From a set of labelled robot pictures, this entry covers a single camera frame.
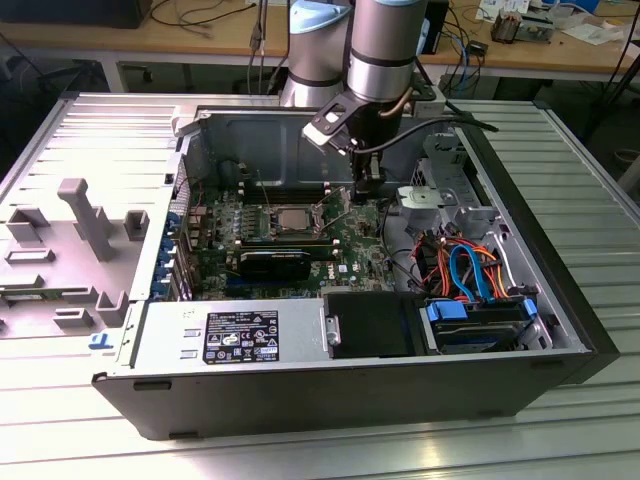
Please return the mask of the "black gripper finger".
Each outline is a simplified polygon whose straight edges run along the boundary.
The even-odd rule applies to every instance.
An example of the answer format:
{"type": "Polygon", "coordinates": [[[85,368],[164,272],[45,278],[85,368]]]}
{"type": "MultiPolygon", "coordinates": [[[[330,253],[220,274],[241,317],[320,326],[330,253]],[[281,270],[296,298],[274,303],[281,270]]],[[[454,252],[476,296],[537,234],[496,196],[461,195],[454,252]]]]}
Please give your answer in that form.
{"type": "Polygon", "coordinates": [[[355,159],[352,162],[353,186],[352,201],[364,203],[369,194],[367,163],[365,160],[355,159]]]}
{"type": "Polygon", "coordinates": [[[371,161],[369,170],[369,194],[372,198],[377,198],[380,188],[386,182],[386,173],[379,161],[371,161]]]}

